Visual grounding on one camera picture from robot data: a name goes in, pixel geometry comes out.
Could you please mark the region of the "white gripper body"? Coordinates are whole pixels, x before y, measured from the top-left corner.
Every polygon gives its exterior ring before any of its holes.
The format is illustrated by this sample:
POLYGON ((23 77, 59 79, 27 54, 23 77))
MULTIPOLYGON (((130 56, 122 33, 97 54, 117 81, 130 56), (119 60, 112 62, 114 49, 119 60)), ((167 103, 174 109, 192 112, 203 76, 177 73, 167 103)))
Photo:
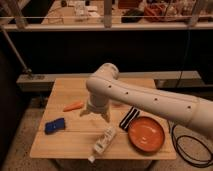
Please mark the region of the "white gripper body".
POLYGON ((109 109, 109 99, 105 96, 91 93, 87 100, 87 109, 93 113, 106 114, 109 109))

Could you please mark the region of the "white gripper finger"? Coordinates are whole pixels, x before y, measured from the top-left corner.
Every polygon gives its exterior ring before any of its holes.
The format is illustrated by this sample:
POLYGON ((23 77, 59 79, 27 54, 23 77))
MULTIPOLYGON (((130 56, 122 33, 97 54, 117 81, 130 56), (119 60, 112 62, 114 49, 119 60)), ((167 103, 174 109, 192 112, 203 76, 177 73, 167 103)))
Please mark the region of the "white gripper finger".
POLYGON ((84 110, 82 110, 82 111, 80 112, 79 116, 80 116, 80 117, 83 117, 83 116, 85 116, 85 115, 89 115, 90 113, 91 113, 90 110, 84 109, 84 110))
POLYGON ((102 118, 106 121, 106 122, 110 122, 110 113, 107 112, 105 114, 101 114, 102 118))

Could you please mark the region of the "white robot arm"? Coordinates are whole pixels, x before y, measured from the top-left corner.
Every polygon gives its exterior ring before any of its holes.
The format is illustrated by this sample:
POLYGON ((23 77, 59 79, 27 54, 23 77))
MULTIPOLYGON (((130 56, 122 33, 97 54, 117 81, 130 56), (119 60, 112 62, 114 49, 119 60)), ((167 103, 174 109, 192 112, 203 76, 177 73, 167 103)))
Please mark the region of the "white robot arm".
POLYGON ((87 108, 94 113, 108 109, 115 100, 185 126, 213 140, 213 101, 200 97, 140 87, 118 80, 118 68, 101 65, 86 80, 87 108))

